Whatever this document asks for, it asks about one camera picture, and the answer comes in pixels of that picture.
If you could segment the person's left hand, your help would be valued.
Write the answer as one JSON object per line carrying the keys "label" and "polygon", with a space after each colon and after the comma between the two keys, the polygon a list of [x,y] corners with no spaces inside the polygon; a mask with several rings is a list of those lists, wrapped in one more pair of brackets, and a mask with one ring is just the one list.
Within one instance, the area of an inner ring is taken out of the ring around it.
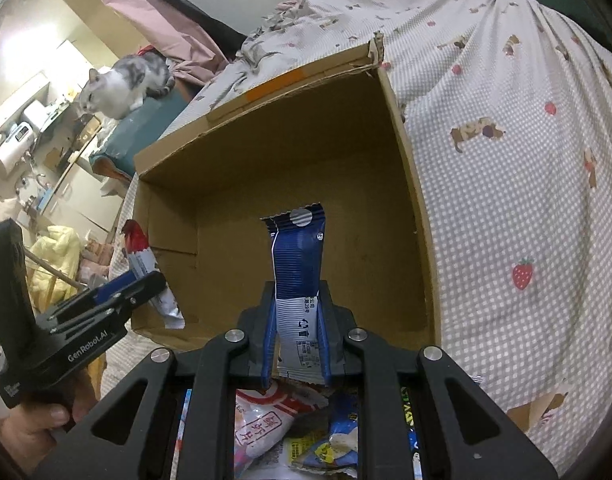
{"label": "person's left hand", "polygon": [[51,431],[80,422],[97,404],[86,370],[70,377],[71,408],[61,404],[22,403],[0,418],[0,479],[27,479],[56,446]]}

